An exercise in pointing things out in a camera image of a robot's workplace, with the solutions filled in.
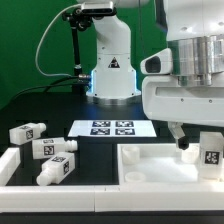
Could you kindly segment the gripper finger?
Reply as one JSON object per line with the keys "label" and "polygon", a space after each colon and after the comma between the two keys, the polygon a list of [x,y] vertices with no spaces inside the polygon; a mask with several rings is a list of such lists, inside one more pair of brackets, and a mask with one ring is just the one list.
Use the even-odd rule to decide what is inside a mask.
{"label": "gripper finger", "polygon": [[176,146],[179,149],[186,150],[189,147],[189,140],[182,129],[182,123],[169,122],[168,129],[175,139]]}

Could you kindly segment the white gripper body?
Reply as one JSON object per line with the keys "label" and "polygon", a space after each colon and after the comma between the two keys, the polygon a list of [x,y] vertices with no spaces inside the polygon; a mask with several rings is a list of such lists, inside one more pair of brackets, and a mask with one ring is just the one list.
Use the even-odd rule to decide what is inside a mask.
{"label": "white gripper body", "polygon": [[142,104],[151,120],[224,127],[224,77],[215,75],[211,86],[181,87],[173,76],[147,76]]}

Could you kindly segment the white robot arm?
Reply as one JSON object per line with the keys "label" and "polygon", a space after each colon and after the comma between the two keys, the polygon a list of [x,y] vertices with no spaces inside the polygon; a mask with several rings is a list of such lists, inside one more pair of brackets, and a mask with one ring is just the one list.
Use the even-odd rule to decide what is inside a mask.
{"label": "white robot arm", "polygon": [[[140,64],[146,75],[143,111],[166,121],[177,146],[186,149],[184,123],[224,127],[224,0],[153,1],[167,46]],[[137,0],[77,2],[97,31],[97,64],[87,95],[103,103],[129,98],[136,86],[130,29],[115,10],[135,7]]]}

